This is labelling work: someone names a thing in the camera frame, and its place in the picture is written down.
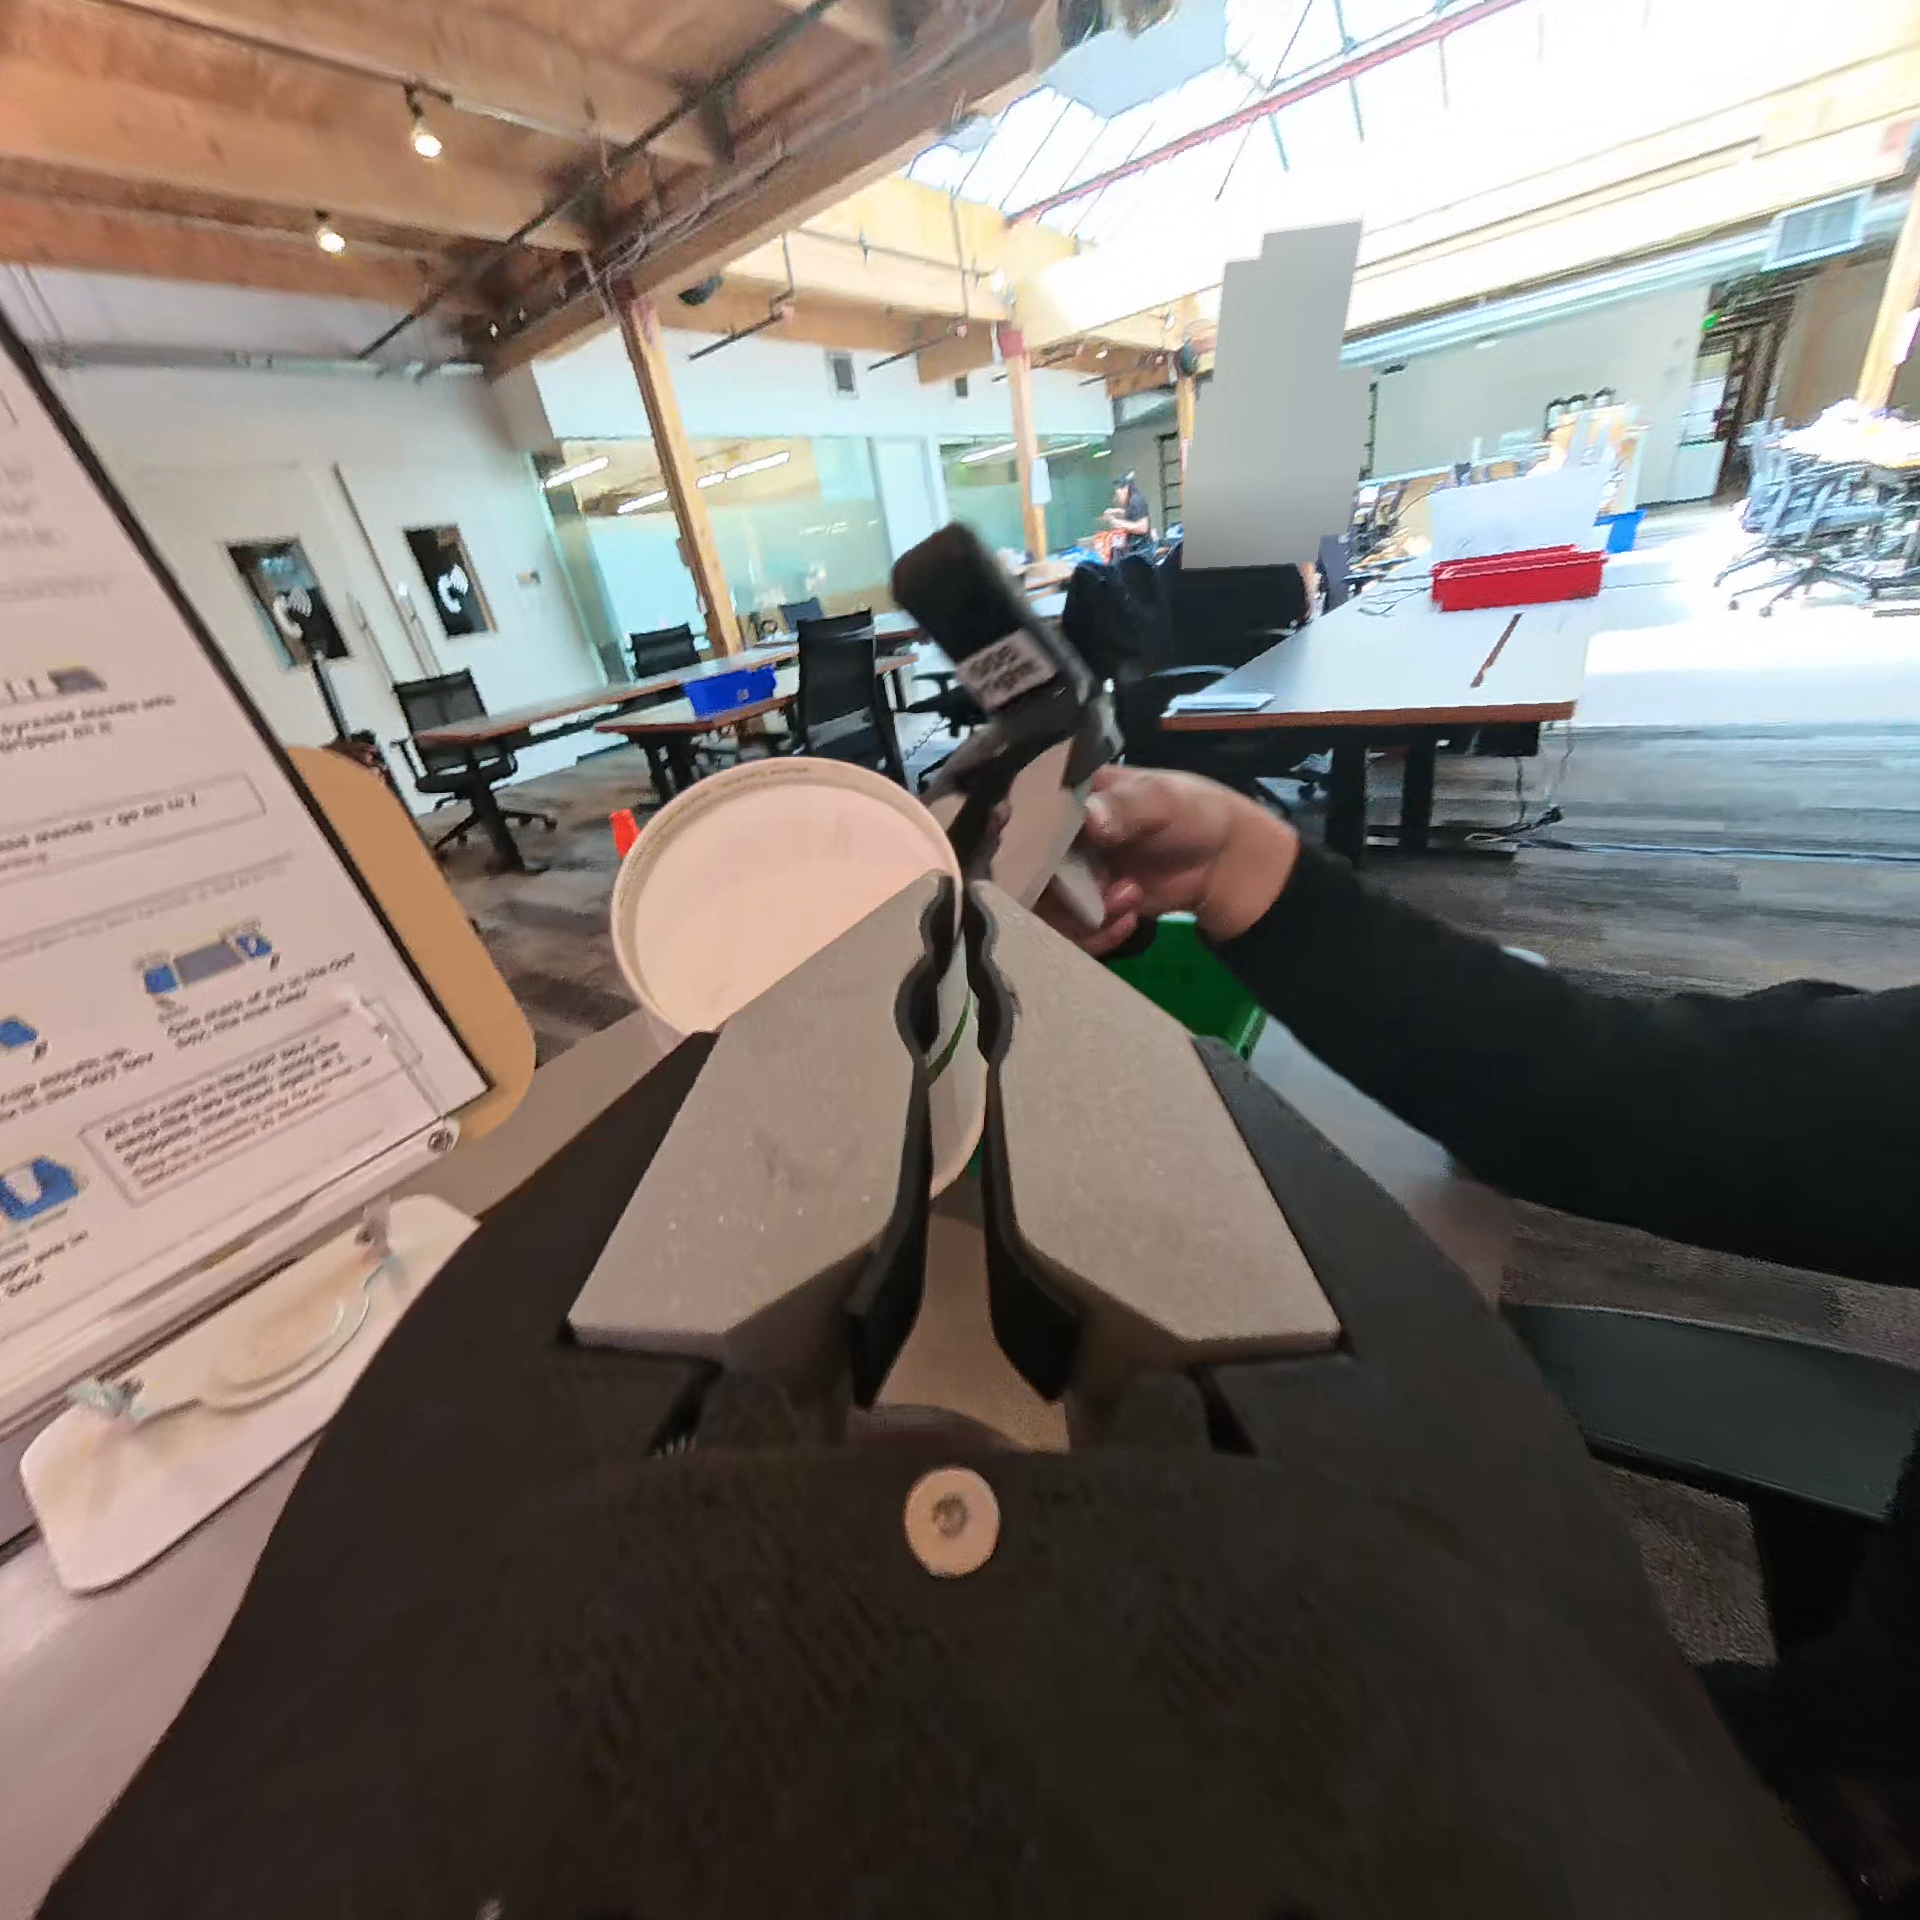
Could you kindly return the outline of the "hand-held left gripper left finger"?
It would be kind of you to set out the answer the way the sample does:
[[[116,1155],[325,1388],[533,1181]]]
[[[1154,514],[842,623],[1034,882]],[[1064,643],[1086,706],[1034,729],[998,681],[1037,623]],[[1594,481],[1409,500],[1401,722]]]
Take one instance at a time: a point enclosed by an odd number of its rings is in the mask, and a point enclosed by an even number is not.
[[[868,1409],[960,1171],[961,901],[926,874],[711,1039],[567,1331]]]

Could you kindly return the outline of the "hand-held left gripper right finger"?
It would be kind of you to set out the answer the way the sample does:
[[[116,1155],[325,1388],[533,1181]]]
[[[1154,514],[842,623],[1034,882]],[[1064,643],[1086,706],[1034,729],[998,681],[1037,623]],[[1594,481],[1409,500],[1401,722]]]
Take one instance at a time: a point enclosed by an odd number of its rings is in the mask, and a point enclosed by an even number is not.
[[[992,1331],[1044,1401],[1333,1354],[1342,1329],[1197,1040],[981,881]]]

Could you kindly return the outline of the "green plastic bin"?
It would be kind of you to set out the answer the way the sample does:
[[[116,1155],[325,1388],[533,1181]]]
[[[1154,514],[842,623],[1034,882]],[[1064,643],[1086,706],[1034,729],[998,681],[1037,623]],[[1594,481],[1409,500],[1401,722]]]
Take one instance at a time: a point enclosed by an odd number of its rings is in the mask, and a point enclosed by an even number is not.
[[[1103,968],[1197,1040],[1216,1040],[1242,1065],[1255,1058],[1266,1012],[1194,930],[1192,916],[1149,921]]]

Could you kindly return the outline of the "white green-banded paper cup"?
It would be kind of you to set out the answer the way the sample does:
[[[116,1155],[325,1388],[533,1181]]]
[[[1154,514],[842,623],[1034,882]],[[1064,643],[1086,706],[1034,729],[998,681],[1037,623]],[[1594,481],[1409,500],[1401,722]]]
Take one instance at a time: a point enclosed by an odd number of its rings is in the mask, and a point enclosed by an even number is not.
[[[926,874],[956,881],[961,898],[942,828],[901,786],[822,760],[741,765],[669,802],[623,857],[609,905],[614,961],[658,1034],[714,1036]],[[960,1177],[983,1123],[961,935]]]

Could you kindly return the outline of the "person's right forearm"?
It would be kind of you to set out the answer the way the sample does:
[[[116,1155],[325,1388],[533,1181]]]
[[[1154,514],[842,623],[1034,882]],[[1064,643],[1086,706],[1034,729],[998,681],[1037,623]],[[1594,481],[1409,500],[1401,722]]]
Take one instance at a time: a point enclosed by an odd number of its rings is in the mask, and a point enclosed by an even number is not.
[[[1309,848],[1214,941],[1357,1092],[1521,1202],[1839,1281],[1918,1283],[1918,991],[1605,993]]]

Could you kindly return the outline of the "person's right hand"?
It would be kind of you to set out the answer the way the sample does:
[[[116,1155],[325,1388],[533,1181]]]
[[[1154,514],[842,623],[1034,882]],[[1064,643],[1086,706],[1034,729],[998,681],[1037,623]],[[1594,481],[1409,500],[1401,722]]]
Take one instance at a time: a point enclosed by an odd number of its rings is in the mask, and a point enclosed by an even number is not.
[[[1044,896],[1047,923],[1092,957],[1142,923],[1185,914],[1214,945],[1250,930],[1279,901],[1301,835],[1276,812],[1197,776],[1103,765],[1087,789],[1082,839],[1102,882],[1102,916],[1078,921]]]

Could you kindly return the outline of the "black office chair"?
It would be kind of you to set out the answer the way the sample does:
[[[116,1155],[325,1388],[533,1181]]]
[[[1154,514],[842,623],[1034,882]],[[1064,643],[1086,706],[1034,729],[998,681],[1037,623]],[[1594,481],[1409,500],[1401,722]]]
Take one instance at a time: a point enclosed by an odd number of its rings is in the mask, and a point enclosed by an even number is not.
[[[905,786],[872,612],[800,617],[796,639],[800,681],[791,721],[798,755],[855,763]]]
[[[1183,564],[1183,551],[1080,564],[1064,591],[1061,629],[1111,683],[1125,760],[1247,786],[1287,778],[1308,751],[1276,733],[1167,731],[1173,699],[1209,689],[1295,634],[1312,611],[1302,571]]]
[[[501,805],[498,789],[518,778],[513,748],[492,736],[446,736],[464,722],[489,721],[472,672],[397,681],[393,697],[406,724],[406,733],[394,740],[394,751],[414,780],[416,794],[438,807],[465,807],[458,823],[430,837],[432,857],[464,848],[479,835],[492,851],[494,874],[541,874],[544,865],[528,861],[521,856],[512,829],[530,825],[553,832],[557,818],[540,809]]]

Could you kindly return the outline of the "brown wooden desk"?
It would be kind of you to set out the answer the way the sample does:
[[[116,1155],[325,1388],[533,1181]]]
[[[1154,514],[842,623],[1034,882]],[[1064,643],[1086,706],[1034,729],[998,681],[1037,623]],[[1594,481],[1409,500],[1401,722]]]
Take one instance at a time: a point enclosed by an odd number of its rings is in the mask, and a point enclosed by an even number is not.
[[[792,640],[762,643],[733,656],[669,665],[664,672],[637,681],[608,683],[512,712],[487,712],[484,722],[464,722],[446,736],[498,739],[513,748],[518,773],[525,755],[565,739],[593,733],[628,740],[642,748],[656,778],[656,794],[671,799],[682,781],[700,773],[703,743],[733,736],[741,729],[756,731],[765,715],[778,714],[798,699],[798,659],[800,647]],[[724,722],[705,722],[692,715],[680,695],[682,681],[738,665],[773,665],[776,671],[776,697]]]

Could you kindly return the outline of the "grey long desk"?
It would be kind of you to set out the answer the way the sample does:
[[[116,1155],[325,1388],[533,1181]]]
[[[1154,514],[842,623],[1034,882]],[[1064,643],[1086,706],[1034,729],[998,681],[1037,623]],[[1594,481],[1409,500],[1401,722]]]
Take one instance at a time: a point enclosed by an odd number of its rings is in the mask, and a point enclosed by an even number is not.
[[[1325,847],[1352,867],[1368,848],[1372,755],[1401,751],[1399,825],[1384,843],[1417,857],[1431,841],[1440,745],[1570,721],[1601,599],[1440,611],[1426,584],[1376,587],[1169,703],[1159,724],[1328,752]]]

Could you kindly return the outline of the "red plastic bin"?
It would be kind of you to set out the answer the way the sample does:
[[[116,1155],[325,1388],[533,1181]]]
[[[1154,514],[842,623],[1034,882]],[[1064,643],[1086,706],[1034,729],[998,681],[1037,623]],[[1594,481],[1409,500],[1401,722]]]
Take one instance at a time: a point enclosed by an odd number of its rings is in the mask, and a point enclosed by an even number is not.
[[[1605,562],[1605,551],[1576,544],[1440,560],[1431,568],[1431,604],[1442,612],[1469,612],[1591,599]]]

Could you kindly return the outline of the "wooden instruction board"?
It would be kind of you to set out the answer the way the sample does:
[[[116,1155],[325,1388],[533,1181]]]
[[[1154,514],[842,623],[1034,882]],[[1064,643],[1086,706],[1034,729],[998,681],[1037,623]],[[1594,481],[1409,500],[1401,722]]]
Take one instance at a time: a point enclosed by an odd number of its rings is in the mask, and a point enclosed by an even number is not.
[[[287,752],[4,324],[2,1410],[231,1299],[525,1091],[412,815]]]

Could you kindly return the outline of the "dark wall poster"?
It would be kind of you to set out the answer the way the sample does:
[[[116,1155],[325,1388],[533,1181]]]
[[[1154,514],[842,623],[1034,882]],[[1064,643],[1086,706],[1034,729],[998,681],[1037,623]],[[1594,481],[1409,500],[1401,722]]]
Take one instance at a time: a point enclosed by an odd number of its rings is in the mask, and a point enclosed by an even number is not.
[[[351,659],[350,643],[297,537],[231,541],[229,562],[286,671]]]
[[[470,640],[494,634],[492,607],[458,529],[454,524],[409,527],[401,537],[442,635]]]

